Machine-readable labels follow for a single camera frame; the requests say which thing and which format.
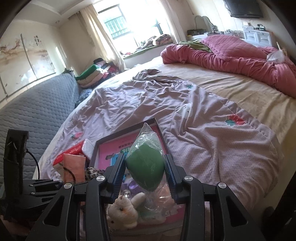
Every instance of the light purple blanket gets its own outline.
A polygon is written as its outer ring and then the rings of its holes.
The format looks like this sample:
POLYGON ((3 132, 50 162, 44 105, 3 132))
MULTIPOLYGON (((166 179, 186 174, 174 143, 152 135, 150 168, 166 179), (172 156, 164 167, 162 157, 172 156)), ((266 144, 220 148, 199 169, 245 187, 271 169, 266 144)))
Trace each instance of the light purple blanket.
POLYGON ((65 121, 41 178, 59 179, 53 160, 81 140, 95 143, 154 117, 177 165, 203 183, 225 182, 250 210, 273 188, 282 167, 275 133, 234 102, 157 73, 144 70, 120 86, 97 88, 65 121), (77 132, 83 135, 72 139, 77 132))

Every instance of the wall-mounted television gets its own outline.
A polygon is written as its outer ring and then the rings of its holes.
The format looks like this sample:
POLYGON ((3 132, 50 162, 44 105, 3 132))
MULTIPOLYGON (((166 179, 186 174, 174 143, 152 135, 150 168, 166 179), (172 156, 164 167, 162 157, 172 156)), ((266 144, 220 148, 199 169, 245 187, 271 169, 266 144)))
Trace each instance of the wall-mounted television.
POLYGON ((231 17, 263 18, 263 13, 256 0, 224 0, 231 17))

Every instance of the bed sheet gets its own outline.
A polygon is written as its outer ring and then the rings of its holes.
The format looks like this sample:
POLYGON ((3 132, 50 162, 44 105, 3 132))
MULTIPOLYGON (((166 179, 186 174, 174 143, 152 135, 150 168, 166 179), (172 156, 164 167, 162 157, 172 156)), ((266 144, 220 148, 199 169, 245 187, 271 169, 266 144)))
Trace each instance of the bed sheet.
MULTIPOLYGON (((262 124, 267 125, 276 133, 282 151, 286 157, 292 154, 293 141, 296 136, 296 100, 251 78, 237 74, 207 70, 190 64, 183 65, 180 63, 164 65, 161 57, 158 57, 148 63, 113 77, 108 82, 102 83, 99 88, 117 86, 125 81, 131 80, 139 71, 151 68, 160 70, 161 75, 173 75, 181 79, 189 80, 208 92, 215 93, 236 102, 239 107, 247 110, 262 124)), ((83 101, 73 113, 80 109, 89 98, 83 101)), ((63 125, 40 159, 39 164, 41 168, 44 161, 54 149, 57 140, 62 134, 62 130, 63 125)))

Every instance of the gray quilted headboard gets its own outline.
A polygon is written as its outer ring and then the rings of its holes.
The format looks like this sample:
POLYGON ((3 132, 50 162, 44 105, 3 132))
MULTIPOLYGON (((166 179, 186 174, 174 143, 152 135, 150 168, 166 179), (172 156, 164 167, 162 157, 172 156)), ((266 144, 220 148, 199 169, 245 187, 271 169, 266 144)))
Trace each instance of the gray quilted headboard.
MULTIPOLYGON (((79 91, 75 78, 60 74, 48 79, 0 109, 0 186, 3 183, 3 155, 9 128, 27 130, 27 148, 39 161, 60 126, 74 110, 79 91)), ((32 178, 35 161, 26 154, 24 178, 32 178)))

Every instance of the plush toy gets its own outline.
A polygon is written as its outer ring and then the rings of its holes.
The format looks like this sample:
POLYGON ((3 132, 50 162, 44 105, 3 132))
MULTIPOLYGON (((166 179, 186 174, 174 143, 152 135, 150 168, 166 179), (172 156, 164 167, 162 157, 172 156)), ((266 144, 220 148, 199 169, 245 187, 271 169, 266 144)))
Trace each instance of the plush toy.
POLYGON ((126 196, 119 196, 107 208, 107 222, 111 229, 126 230, 138 225, 138 212, 136 208, 145 201, 145 194, 138 193, 131 200, 126 196))

